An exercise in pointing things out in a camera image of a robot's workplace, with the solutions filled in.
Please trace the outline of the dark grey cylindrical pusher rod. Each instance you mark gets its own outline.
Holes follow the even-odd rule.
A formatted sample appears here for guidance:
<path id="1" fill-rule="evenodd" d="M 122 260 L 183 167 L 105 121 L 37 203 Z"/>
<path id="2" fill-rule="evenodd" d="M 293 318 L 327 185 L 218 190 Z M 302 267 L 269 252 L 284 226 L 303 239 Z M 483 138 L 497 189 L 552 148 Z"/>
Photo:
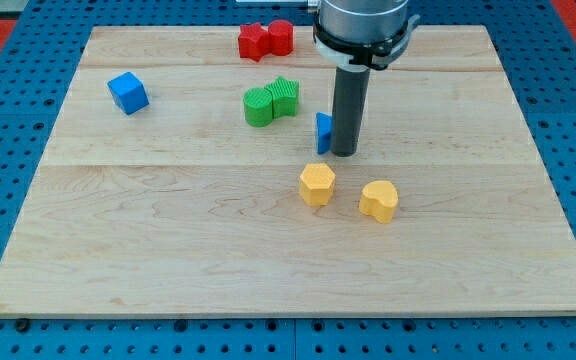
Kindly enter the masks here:
<path id="1" fill-rule="evenodd" d="M 336 69 L 330 151 L 349 157 L 357 151 L 370 70 Z"/>

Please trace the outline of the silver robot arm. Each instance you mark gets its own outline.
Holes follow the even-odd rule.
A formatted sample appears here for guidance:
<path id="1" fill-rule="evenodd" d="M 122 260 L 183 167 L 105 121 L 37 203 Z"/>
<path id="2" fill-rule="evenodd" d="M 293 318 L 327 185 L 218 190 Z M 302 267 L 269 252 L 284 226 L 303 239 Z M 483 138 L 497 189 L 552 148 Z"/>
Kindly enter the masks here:
<path id="1" fill-rule="evenodd" d="M 303 0 L 314 14 L 317 51 L 336 65 L 330 151 L 356 153 L 371 71 L 406 51 L 420 16 L 408 0 Z"/>

